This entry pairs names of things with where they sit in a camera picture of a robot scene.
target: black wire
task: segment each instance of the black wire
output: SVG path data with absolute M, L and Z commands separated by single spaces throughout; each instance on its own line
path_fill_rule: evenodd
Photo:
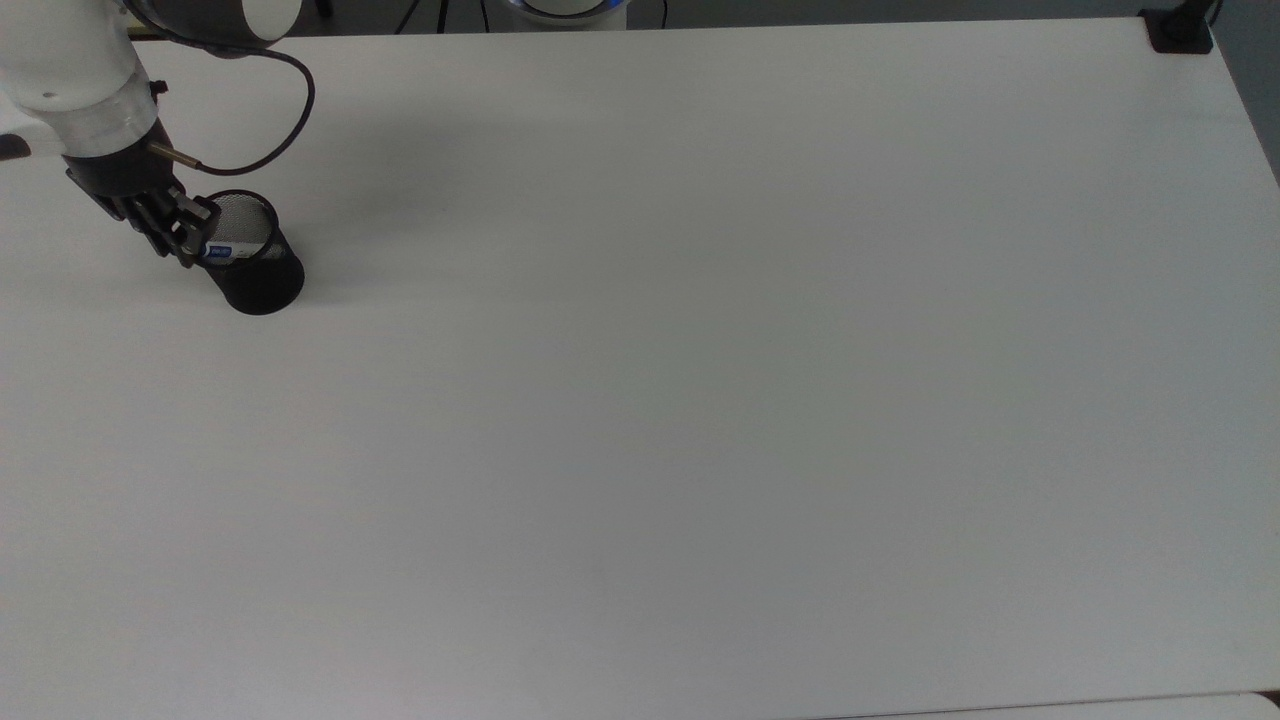
M 440 13 L 435 15 L 435 35 L 444 35 L 444 20 L 449 15 L 449 0 L 440 0 Z
M 404 12 L 404 17 L 401 18 L 401 23 L 396 26 L 396 32 L 393 32 L 392 35 L 399 35 L 404 29 L 404 26 L 408 24 L 408 19 L 413 17 L 413 10 L 417 9 L 417 4 L 421 1 L 422 0 L 413 0 L 412 3 L 408 4 L 408 10 Z
M 275 160 L 285 150 L 288 150 L 291 145 L 293 145 L 293 141 L 298 138 L 298 135 L 302 132 L 302 128 L 306 127 L 307 119 L 311 118 L 311 108 L 316 102 L 316 81 L 314 77 L 311 77 L 311 70 L 306 65 L 303 65 L 301 60 L 293 58 L 292 55 L 285 55 L 284 53 L 276 53 L 275 50 L 265 50 L 262 47 L 239 47 L 237 45 L 200 42 L 189 37 L 183 37 L 170 31 L 169 28 L 161 27 L 155 20 L 152 20 L 146 13 L 140 10 L 137 0 L 123 0 L 123 1 L 124 6 L 128 8 L 131 13 L 133 13 L 133 17 L 137 18 L 140 23 L 146 26 L 147 29 L 150 29 L 151 32 L 159 35 L 160 37 L 170 42 L 177 42 L 178 45 L 186 45 L 187 47 L 196 47 L 198 50 L 219 53 L 223 55 L 256 55 L 259 58 L 279 60 L 288 65 L 293 65 L 300 73 L 302 73 L 302 78 L 307 81 L 307 101 L 302 105 L 302 114 L 298 115 L 298 122 L 293 124 L 293 129 L 289 131 L 289 135 L 285 136 L 284 141 L 275 146 L 275 150 L 271 150 L 261 159 L 250 163 L 248 165 L 242 165 L 239 168 L 211 168 L 197 160 L 193 169 L 200 170 L 202 173 L 209 173 L 211 176 L 221 176 L 221 177 L 243 176 L 252 173 L 259 168 L 262 168 L 271 160 Z

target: mesh cup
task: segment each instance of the mesh cup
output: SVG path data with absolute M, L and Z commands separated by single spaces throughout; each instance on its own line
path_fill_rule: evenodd
M 271 204 L 247 190 L 224 190 L 209 200 L 221 217 L 206 246 L 234 247 L 247 255 L 202 258 L 201 265 L 227 302 L 246 315 L 268 315 L 293 302 L 306 277 Z

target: black bracket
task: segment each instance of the black bracket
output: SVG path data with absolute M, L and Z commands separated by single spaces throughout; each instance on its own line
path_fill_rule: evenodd
M 0 160 L 31 158 L 31 146 L 17 135 L 0 135 Z
M 1156 53 L 1172 55 L 1208 55 L 1213 36 L 1208 32 L 1210 9 L 1216 0 L 1187 0 L 1172 10 L 1142 10 L 1147 36 Z

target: robotic hand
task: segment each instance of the robotic hand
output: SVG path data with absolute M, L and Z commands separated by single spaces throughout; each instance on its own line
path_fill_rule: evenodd
M 68 177 L 109 215 L 128 220 L 161 258 L 174 255 L 183 266 L 205 268 L 237 310 L 266 314 L 284 307 L 302 288 L 302 264 L 279 234 L 270 205 L 244 192 L 188 197 L 173 167 L 177 161 L 215 176 L 244 174 L 293 142 L 311 113 L 315 82 L 302 63 L 266 47 L 288 32 L 300 5 L 301 0 L 3 0 L 0 87 L 12 105 L 0 94 L 0 160 L 63 155 Z M 243 168 L 210 168 L 174 150 L 156 108 L 156 96 L 166 87 L 151 82 L 138 60 L 125 32 L 128 12 L 182 45 L 227 58 L 261 55 L 298 68 L 307 82 L 307 102 L 293 132 Z M 237 214 L 233 223 L 224 223 L 234 225 L 232 232 L 252 228 L 255 237 L 223 238 L 227 233 L 218 228 L 224 213 Z M 211 249 L 215 236 L 221 242 Z M 234 246 L 241 247 L 238 255 L 211 252 Z

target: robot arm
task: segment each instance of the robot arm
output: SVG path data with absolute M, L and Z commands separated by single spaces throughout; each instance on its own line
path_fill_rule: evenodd
M 156 108 L 164 83 L 154 83 L 125 32 L 127 9 L 170 40 L 221 56 L 261 54 L 283 36 L 301 0 L 4 0 L 0 3 L 0 160 L 60 154 L 67 174 L 108 214 L 145 234 L 160 256 L 184 266 L 202 264 L 205 241 L 220 209 L 188 197 L 174 177 L 174 161 L 212 174 L 173 150 Z

